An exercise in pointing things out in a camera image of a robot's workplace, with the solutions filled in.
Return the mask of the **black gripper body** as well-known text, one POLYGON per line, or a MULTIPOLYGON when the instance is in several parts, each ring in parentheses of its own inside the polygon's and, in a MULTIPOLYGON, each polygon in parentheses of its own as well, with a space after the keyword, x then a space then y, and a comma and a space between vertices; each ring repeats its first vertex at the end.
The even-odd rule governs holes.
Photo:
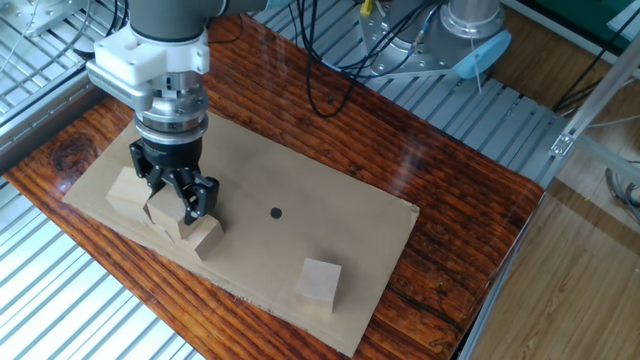
POLYGON ((199 160, 202 153, 203 142, 201 139, 178 145, 166 145, 144 139, 158 153, 158 164, 166 168, 199 169, 199 160))

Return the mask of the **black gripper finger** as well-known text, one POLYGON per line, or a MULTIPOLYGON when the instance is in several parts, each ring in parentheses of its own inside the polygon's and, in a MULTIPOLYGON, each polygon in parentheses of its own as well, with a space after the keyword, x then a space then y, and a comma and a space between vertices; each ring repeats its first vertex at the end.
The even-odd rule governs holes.
POLYGON ((164 168, 158 164, 159 153, 144 139, 131 143, 129 150, 137 176, 146 182, 152 193, 157 193, 164 187, 164 168))
POLYGON ((192 225, 215 209, 219 193, 217 179, 203 176, 198 170, 178 168, 169 173, 169 183, 184 204, 186 225, 192 225))

